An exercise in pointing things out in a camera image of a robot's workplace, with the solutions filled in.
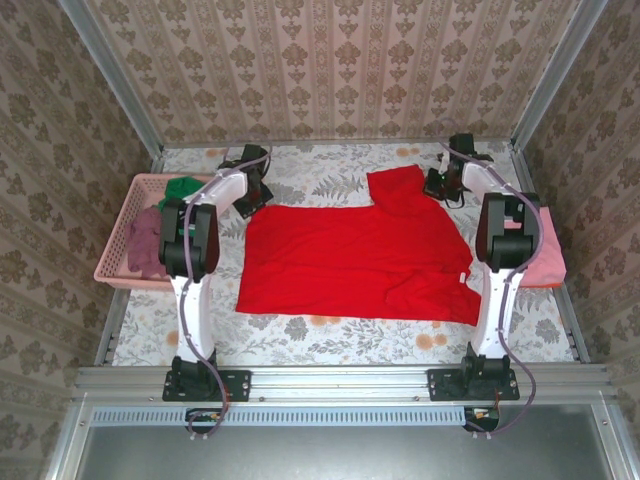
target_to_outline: pink basket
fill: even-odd
[[[151,278],[141,278],[140,272],[129,270],[124,230],[142,210],[160,202],[164,198],[167,182],[177,177],[184,177],[184,174],[141,173],[136,175],[93,274],[96,281],[108,283],[114,288],[172,291],[169,276],[154,275]],[[201,175],[194,175],[194,178],[202,182],[211,180],[211,177]]]

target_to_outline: wall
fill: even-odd
[[[149,167],[55,2],[0,2],[0,478],[37,478],[112,291],[93,270]]]
[[[640,438],[640,2],[609,2],[525,155],[590,354]]]
[[[576,0],[89,0],[165,143],[508,137]]]

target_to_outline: red cloth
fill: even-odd
[[[374,205],[269,206],[247,227],[236,310],[475,325],[469,247],[416,165],[367,175]]]

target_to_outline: purple cable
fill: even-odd
[[[543,225],[542,225],[542,218],[540,217],[540,212],[535,207],[535,205],[531,202],[531,200],[529,200],[525,195],[523,195],[521,192],[517,191],[511,185],[509,185],[498,174],[498,172],[496,172],[490,165],[482,163],[481,161],[479,161],[479,160],[477,160],[477,159],[475,159],[473,157],[470,157],[468,155],[464,155],[464,154],[462,154],[460,152],[457,152],[453,148],[451,148],[448,145],[446,145],[444,142],[440,142],[440,145],[442,145],[442,147],[445,150],[447,150],[449,153],[451,153],[451,154],[453,154],[453,155],[455,155],[455,156],[457,156],[459,158],[462,158],[462,159],[464,159],[465,161],[467,161],[469,163],[473,163],[474,165],[478,165],[478,166],[484,168],[500,184],[500,186],[504,187],[505,190],[507,190],[509,193],[513,194],[520,201],[522,201],[522,203],[524,203],[527,206],[527,208],[529,210],[531,210],[531,212],[533,213],[533,216],[536,219],[536,223],[538,225],[538,232],[539,232],[538,244],[536,245],[536,249],[533,252],[533,255],[531,255],[531,257],[527,261],[525,261],[522,265],[520,265],[519,267],[515,268],[509,275],[507,275],[507,278],[505,278],[504,283],[506,283],[508,286],[510,286],[511,285],[511,280],[513,280],[513,277],[515,275],[517,275],[518,273],[523,272],[524,270],[526,270],[526,268],[529,265],[531,265],[531,263],[533,263],[535,261],[535,259],[538,257],[538,255],[540,255],[540,252],[542,251],[542,245],[544,243],[544,228],[543,228]],[[504,351],[507,352],[507,355],[509,355],[509,357],[514,362],[516,362],[516,364],[522,369],[522,371],[524,371],[524,373],[526,373],[526,375],[529,377],[529,380],[531,381],[531,393],[529,394],[529,398],[527,399],[526,403],[524,404],[524,407],[518,413],[516,418],[514,418],[511,422],[509,422],[504,427],[500,427],[497,430],[494,430],[493,432],[484,432],[484,430],[482,428],[480,428],[478,425],[469,422],[469,424],[472,425],[474,428],[482,431],[483,433],[486,433],[487,437],[490,437],[491,435],[498,435],[500,433],[504,433],[504,432],[508,431],[509,429],[511,429],[513,426],[515,426],[526,415],[526,413],[528,412],[529,408],[531,407],[531,404],[533,403],[533,400],[536,397],[537,385],[536,385],[536,380],[535,380],[535,378],[533,376],[533,373],[531,372],[531,370],[529,370],[529,367],[527,367],[513,353],[513,351],[509,348],[509,346],[507,345],[507,342],[506,342],[506,340],[504,338],[504,314],[505,314],[505,310],[506,310],[506,307],[507,307],[507,296],[508,295],[509,295],[509,288],[506,288],[505,291],[504,291],[504,294],[502,295],[502,301],[500,303],[500,320],[498,322],[498,339],[500,340],[500,344],[502,345],[502,348],[504,349]]]
[[[269,151],[265,155],[263,155],[262,157],[260,157],[260,158],[258,158],[256,160],[252,160],[250,162],[246,162],[246,163],[240,164],[240,165],[238,165],[238,166],[236,166],[236,167],[234,167],[232,169],[224,170],[223,172],[219,172],[218,174],[216,174],[215,177],[213,177],[209,182],[207,182],[193,196],[191,201],[187,204],[187,209],[185,211],[184,227],[183,227],[185,235],[183,237],[183,245],[184,245],[184,257],[185,257],[185,262],[186,262],[186,265],[187,265],[187,278],[188,279],[187,279],[187,282],[182,287],[182,292],[180,294],[178,316],[180,317],[180,323],[182,325],[182,331],[184,332],[185,339],[187,340],[187,345],[189,346],[189,348],[191,349],[193,354],[196,356],[196,358],[198,360],[200,360],[211,371],[213,377],[216,379],[216,383],[218,384],[218,388],[219,388],[220,392],[222,393],[222,410],[220,411],[220,416],[216,420],[216,423],[206,433],[197,434],[193,430],[193,421],[194,421],[194,419],[196,417],[202,415],[202,412],[194,413],[189,418],[189,423],[187,425],[187,430],[192,435],[192,439],[195,438],[196,435],[201,435],[203,439],[207,439],[209,437],[209,435],[213,435],[218,430],[218,428],[220,428],[220,425],[222,424],[225,416],[227,415],[227,411],[229,409],[229,402],[227,400],[226,390],[224,388],[224,383],[222,382],[222,378],[220,377],[220,373],[218,373],[218,370],[216,369],[216,367],[213,366],[211,364],[211,362],[209,362],[209,360],[207,358],[202,356],[202,354],[198,351],[196,346],[193,344],[193,342],[191,341],[191,334],[189,333],[189,327],[187,326],[187,320],[186,320],[186,313],[185,313],[185,309],[184,309],[184,304],[186,302],[187,292],[189,291],[189,287],[193,283],[193,266],[191,265],[190,261],[186,261],[186,259],[190,259],[191,258],[191,245],[189,244],[189,234],[188,234],[188,232],[189,232],[189,219],[191,218],[191,212],[193,211],[193,207],[195,206],[195,203],[200,198],[205,197],[207,195],[207,193],[209,193],[209,191],[215,185],[217,185],[223,178],[226,178],[229,175],[231,175],[232,173],[237,172],[237,171],[239,171],[239,170],[241,170],[243,168],[250,167],[252,165],[256,165],[258,163],[261,163],[261,162],[264,162],[264,161],[267,161],[267,160],[271,161],[271,152],[272,152],[272,150],[273,150],[273,145],[271,144],[271,142],[269,142]],[[229,149],[227,149],[227,151],[225,152],[223,161],[227,159],[228,152],[229,152]]]

